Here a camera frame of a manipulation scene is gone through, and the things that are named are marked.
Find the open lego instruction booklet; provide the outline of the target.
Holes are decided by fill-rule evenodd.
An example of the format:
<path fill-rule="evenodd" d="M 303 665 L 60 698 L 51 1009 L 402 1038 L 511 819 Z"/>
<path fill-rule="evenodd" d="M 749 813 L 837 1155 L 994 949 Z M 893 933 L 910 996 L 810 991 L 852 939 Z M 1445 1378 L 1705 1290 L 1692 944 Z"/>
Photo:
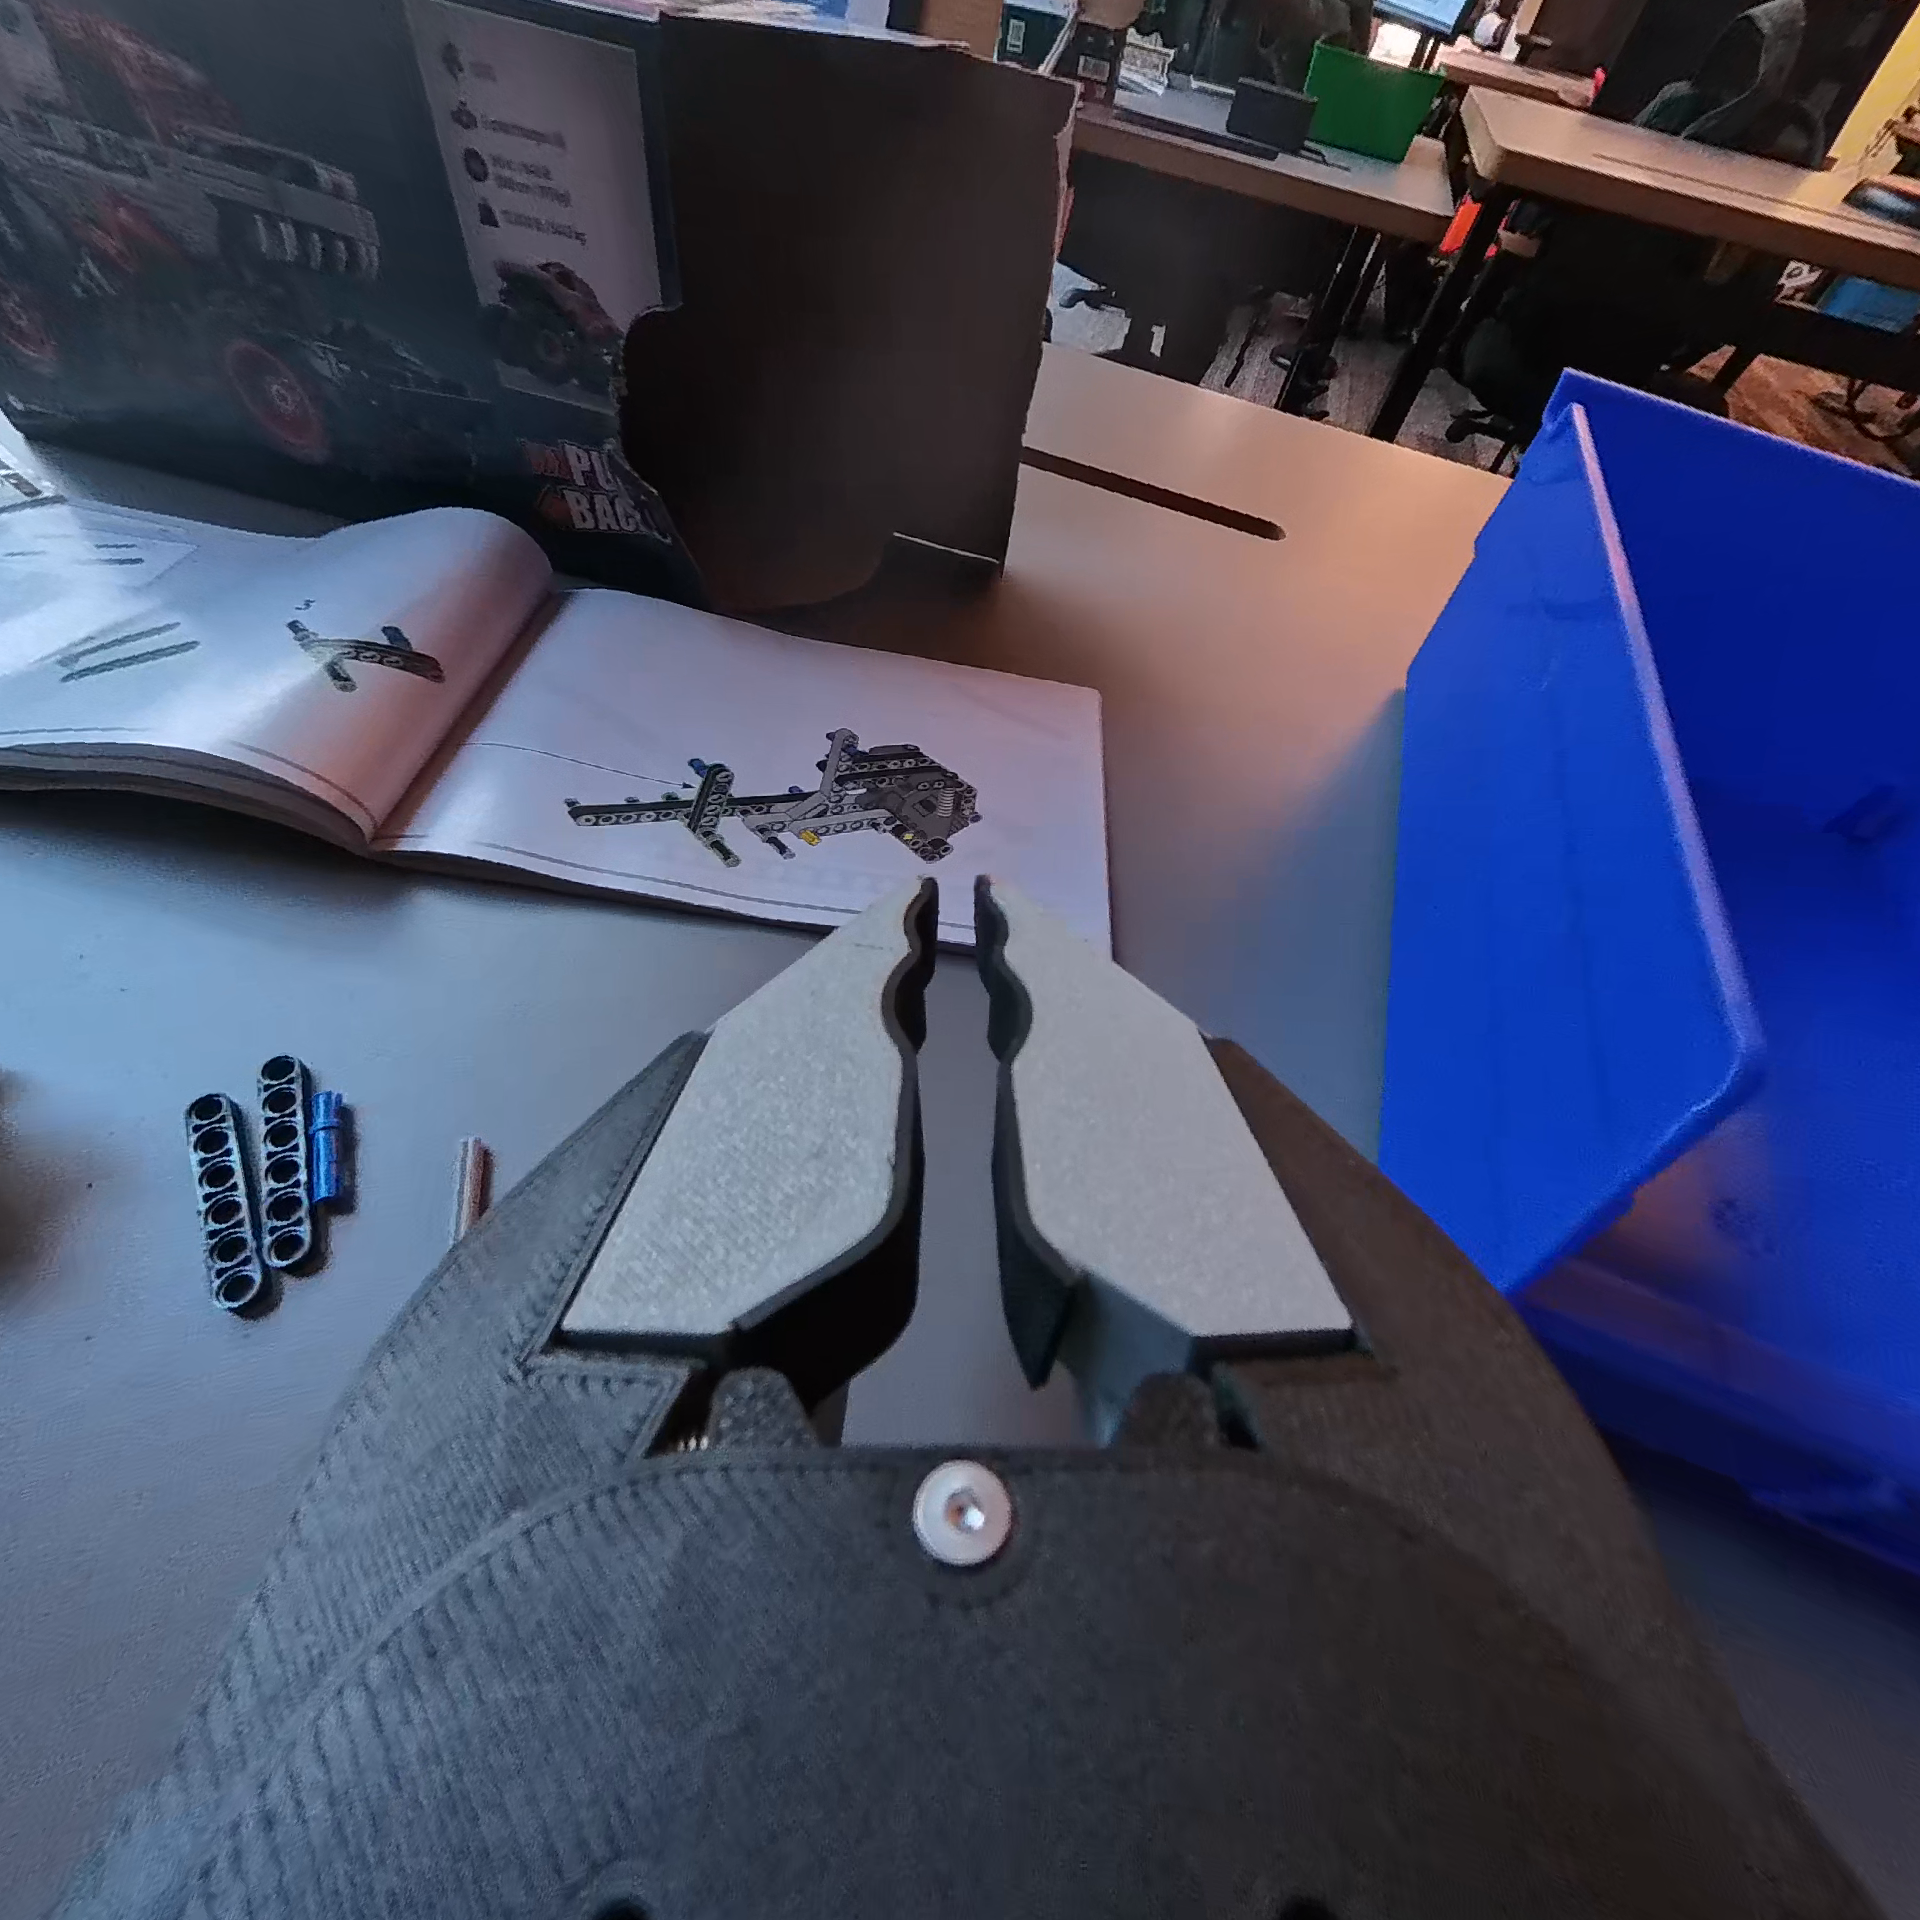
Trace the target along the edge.
<path fill-rule="evenodd" d="M 125 789 L 355 857 L 837 929 L 947 866 L 1113 944 L 1102 698 L 561 589 L 479 509 L 314 538 L 5 505 L 5 788 Z"/>

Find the brown desk with green bin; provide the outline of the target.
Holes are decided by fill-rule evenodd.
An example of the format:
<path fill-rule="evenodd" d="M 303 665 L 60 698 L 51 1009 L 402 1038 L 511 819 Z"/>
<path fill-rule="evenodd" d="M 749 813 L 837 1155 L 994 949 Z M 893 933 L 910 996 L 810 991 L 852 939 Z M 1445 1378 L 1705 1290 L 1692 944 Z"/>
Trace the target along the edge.
<path fill-rule="evenodd" d="M 1313 295 L 1277 398 L 1325 417 L 1336 339 L 1376 245 L 1434 249 L 1458 211 L 1445 147 L 1402 161 L 1310 147 L 1239 155 L 1209 142 L 1227 107 L 1180 95 L 1171 115 L 1080 106 L 1062 262 L 1128 315 L 1110 364 L 1197 385 L 1240 301 Z"/>

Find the dark cardboard lego box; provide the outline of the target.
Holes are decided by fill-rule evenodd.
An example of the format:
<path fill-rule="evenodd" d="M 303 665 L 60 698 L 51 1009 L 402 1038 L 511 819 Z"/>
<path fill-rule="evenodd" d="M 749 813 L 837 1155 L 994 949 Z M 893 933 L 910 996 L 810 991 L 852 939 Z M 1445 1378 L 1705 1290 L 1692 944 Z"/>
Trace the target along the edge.
<path fill-rule="evenodd" d="M 995 564 L 1072 117 L 798 3 L 5 3 L 5 411 L 707 612 Z"/>

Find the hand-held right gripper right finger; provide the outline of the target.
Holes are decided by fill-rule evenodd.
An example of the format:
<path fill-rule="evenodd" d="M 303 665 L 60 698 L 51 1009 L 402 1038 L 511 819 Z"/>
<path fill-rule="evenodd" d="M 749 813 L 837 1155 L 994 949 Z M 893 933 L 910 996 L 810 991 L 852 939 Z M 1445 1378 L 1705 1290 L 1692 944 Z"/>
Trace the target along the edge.
<path fill-rule="evenodd" d="M 976 883 L 999 1296 L 1018 1370 L 1110 1445 L 1150 1378 L 1356 1350 L 1204 1032 L 1018 889 Z"/>

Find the dark cloth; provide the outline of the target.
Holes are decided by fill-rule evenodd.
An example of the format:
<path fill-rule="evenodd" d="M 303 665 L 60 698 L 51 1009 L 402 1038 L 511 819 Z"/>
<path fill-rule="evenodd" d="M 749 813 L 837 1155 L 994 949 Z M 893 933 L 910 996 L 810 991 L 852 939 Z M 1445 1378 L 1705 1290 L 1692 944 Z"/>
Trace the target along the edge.
<path fill-rule="evenodd" d="M 1841 3 L 1757 3 L 1737 14 L 1697 67 L 1663 84 L 1633 128 L 1723 155 L 1819 171 L 1844 55 Z"/>

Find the blue plastic bin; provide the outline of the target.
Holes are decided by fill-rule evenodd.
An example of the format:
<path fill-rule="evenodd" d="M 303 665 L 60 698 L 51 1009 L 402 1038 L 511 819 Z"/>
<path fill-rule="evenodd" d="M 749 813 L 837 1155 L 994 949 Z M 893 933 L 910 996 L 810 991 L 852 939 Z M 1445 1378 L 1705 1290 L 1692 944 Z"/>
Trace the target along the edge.
<path fill-rule="evenodd" d="M 1587 377 L 1405 680 L 1379 1164 L 1597 1428 L 1916 1574 L 1916 484 Z"/>

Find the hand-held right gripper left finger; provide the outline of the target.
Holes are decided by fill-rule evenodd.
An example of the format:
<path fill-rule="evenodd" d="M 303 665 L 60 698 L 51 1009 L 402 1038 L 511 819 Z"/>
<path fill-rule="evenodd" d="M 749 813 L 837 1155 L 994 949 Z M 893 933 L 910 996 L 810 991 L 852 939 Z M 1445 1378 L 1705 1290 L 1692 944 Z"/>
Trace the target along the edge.
<path fill-rule="evenodd" d="M 919 1052 L 939 941 L 923 880 L 725 1011 L 577 1271 L 557 1345 L 778 1372 L 834 1401 L 919 1305 Z"/>

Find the small green bin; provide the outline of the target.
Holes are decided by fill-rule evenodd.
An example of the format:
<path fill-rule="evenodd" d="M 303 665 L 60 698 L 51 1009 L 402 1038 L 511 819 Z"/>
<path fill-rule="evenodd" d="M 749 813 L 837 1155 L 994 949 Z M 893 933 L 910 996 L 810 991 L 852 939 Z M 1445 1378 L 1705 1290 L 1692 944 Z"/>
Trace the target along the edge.
<path fill-rule="evenodd" d="M 1305 74 L 1305 95 L 1313 97 L 1310 142 L 1399 167 L 1441 90 L 1441 72 L 1379 61 L 1322 38 L 1310 53 Z"/>

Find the black lego beam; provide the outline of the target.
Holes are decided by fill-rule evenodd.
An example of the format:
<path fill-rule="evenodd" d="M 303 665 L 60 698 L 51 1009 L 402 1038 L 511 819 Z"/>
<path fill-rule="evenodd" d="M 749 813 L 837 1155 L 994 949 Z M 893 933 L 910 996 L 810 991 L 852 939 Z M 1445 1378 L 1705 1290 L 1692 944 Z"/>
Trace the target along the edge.
<path fill-rule="evenodd" d="M 321 1262 L 314 1218 L 314 1078 L 289 1052 L 258 1069 L 258 1227 L 261 1262 L 282 1276 L 303 1276 Z"/>
<path fill-rule="evenodd" d="M 225 1092 L 206 1092 L 185 1105 L 183 1131 L 209 1299 L 255 1323 L 278 1305 L 282 1290 L 266 1262 L 245 1117 Z"/>

